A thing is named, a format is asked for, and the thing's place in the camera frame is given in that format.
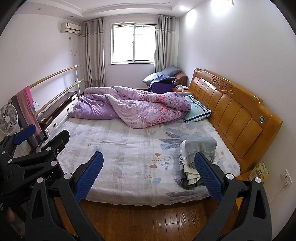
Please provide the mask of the person's left hand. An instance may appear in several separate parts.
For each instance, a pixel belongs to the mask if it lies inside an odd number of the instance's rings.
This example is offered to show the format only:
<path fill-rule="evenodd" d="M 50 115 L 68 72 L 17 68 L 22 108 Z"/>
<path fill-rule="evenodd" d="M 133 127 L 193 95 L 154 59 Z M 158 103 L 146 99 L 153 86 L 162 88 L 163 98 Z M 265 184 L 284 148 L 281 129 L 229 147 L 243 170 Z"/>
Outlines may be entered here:
<path fill-rule="evenodd" d="M 21 231 L 16 225 L 15 225 L 15 214 L 13 213 L 13 211 L 8 207 L 7 212 L 6 212 L 6 219 L 9 222 L 9 224 L 12 226 L 12 228 L 14 229 L 14 231 L 20 236 L 20 237 L 24 237 L 25 233 L 23 231 Z"/>

